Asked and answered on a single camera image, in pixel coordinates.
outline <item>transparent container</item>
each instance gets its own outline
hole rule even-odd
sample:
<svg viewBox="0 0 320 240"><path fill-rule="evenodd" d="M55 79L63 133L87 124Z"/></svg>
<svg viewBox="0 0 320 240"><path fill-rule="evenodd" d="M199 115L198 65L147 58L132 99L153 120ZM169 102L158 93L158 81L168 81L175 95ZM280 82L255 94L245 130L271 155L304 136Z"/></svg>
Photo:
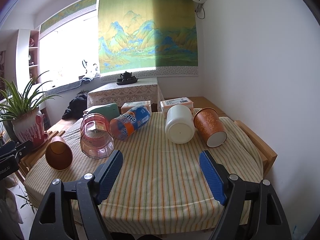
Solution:
<svg viewBox="0 0 320 240"><path fill-rule="evenodd" d="M114 149L110 123L102 114L88 114L80 126L82 152L90 158L109 157Z"/></svg>

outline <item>window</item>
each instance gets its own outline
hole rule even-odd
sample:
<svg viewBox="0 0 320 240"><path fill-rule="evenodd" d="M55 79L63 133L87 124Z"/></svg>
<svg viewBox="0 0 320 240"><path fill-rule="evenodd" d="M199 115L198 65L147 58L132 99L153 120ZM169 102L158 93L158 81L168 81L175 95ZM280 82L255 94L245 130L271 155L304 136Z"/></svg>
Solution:
<svg viewBox="0 0 320 240"><path fill-rule="evenodd" d="M79 80L86 69L94 70L98 58L98 11L82 15L50 32L39 41L40 73L42 83L52 81L49 86L61 86Z"/></svg>

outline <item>orange cup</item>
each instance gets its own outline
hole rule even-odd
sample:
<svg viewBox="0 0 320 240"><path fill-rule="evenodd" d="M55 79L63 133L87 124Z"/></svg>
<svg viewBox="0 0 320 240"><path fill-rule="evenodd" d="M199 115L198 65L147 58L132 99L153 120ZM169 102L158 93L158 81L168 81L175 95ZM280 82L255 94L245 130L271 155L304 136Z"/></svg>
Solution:
<svg viewBox="0 0 320 240"><path fill-rule="evenodd" d="M60 136L55 136L45 151L45 159L51 168L63 171L71 165L73 154L65 140Z"/></svg>
<svg viewBox="0 0 320 240"><path fill-rule="evenodd" d="M196 113L193 123L208 147L220 146L227 139L227 133L213 108L203 108Z"/></svg>

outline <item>white container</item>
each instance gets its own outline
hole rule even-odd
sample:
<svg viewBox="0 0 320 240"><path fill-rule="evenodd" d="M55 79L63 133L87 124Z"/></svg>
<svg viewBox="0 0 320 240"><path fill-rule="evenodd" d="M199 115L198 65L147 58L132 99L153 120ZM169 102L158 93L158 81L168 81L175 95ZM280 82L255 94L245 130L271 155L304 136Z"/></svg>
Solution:
<svg viewBox="0 0 320 240"><path fill-rule="evenodd" d="M187 143L193 138L195 130L192 114L187 106L175 105L169 109L165 134L170 141L177 144Z"/></svg>

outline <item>lace tablecloth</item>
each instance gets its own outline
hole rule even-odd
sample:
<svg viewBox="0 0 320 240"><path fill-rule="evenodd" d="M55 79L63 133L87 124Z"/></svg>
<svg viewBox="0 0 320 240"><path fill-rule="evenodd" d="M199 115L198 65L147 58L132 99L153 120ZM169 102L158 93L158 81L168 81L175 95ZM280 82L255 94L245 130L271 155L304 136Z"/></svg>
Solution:
<svg viewBox="0 0 320 240"><path fill-rule="evenodd" d="M165 135L162 113L152 113L148 123L126 142L115 139L123 165L109 198L99 205L111 232L169 234L214 228L224 207L216 201L199 166L199 154L208 150L217 163L243 180L260 182L263 166L257 149L228 117L220 117L228 138L217 148L208 148L198 132L185 144L174 144ZM77 121L62 137L73 152L73 162L56 171L43 156L28 173L24 186L30 201L39 206L55 178L63 182L93 172L106 159L91 159L81 152ZM75 220L81 223L77 201L72 201ZM245 201L241 224L250 210Z"/></svg>
<svg viewBox="0 0 320 240"><path fill-rule="evenodd" d="M160 101L163 95L158 85L157 78L141 78L137 83L129 85L117 85L116 82L108 83L88 93L88 108L91 106L151 100L152 104L158 104L161 112Z"/></svg>

